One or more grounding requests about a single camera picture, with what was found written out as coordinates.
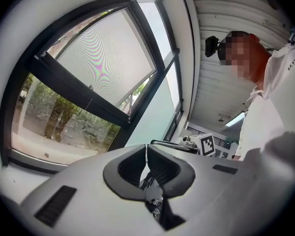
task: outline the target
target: ceiling panel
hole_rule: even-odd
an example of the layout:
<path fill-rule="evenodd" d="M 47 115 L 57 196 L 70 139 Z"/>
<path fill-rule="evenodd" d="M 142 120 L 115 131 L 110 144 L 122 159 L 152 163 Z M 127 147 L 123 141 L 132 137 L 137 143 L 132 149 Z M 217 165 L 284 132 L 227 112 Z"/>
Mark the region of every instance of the ceiling panel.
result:
<path fill-rule="evenodd" d="M 237 78 L 230 67 L 221 66 L 217 54 L 205 56 L 205 39 L 214 35 L 220 41 L 232 30 L 253 33 L 266 48 L 281 48 L 288 40 L 290 21 L 273 10 L 267 0 L 194 0 L 201 37 L 201 63 L 196 101 L 191 120 L 216 132 L 245 111 L 255 85 Z"/>

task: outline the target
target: person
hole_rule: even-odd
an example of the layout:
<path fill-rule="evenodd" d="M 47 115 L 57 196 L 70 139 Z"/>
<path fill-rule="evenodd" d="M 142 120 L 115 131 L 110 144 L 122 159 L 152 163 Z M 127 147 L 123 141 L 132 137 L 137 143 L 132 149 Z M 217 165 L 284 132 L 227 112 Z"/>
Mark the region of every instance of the person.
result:
<path fill-rule="evenodd" d="M 256 85 L 248 99 L 252 102 L 234 156 L 234 160 L 243 160 L 247 151 L 262 148 L 267 141 L 285 132 L 268 96 L 295 68 L 295 30 L 285 47 L 274 50 L 272 55 L 256 35 L 244 31 L 230 32 L 219 44 L 217 53 L 223 65 L 231 66 L 238 77 Z"/>

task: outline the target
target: black window frame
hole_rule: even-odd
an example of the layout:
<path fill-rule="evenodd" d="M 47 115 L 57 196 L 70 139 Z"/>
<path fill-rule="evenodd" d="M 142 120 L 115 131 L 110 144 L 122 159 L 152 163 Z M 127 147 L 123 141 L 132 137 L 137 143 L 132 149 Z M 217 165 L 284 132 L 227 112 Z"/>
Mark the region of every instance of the black window frame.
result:
<path fill-rule="evenodd" d="M 158 8 L 172 48 L 172 51 L 167 55 L 165 60 L 161 57 L 156 39 L 139 6 L 139 2 L 154 2 Z M 93 92 L 47 53 L 47 50 L 58 39 L 77 24 L 96 14 L 110 9 L 112 10 L 86 26 L 86 28 L 89 28 L 99 20 L 125 8 L 128 10 L 128 14 L 137 28 L 156 68 L 156 71 L 148 74 L 150 77 L 149 82 L 136 100 L 133 106 L 133 112 L 130 116 Z M 162 0 L 97 0 L 84 4 L 63 15 L 45 28 L 43 32 L 32 41 L 19 58 L 7 82 L 0 107 L 0 152 L 2 164 L 7 166 L 8 163 L 12 161 L 21 166 L 48 173 L 55 173 L 66 167 L 66 165 L 62 167 L 60 164 L 52 167 L 44 167 L 44 161 L 43 163 L 29 163 L 31 159 L 27 157 L 26 160 L 23 160 L 20 154 L 16 154 L 17 151 L 12 148 L 11 134 L 15 106 L 24 82 L 30 73 L 54 92 L 75 105 L 85 109 L 87 103 L 88 112 L 120 126 L 119 132 L 108 149 L 108 151 L 111 151 L 114 148 L 124 147 L 174 62 L 176 64 L 180 99 L 179 106 L 180 109 L 182 109 L 183 99 L 178 54 L 179 49 L 176 46 L 174 33 Z"/>

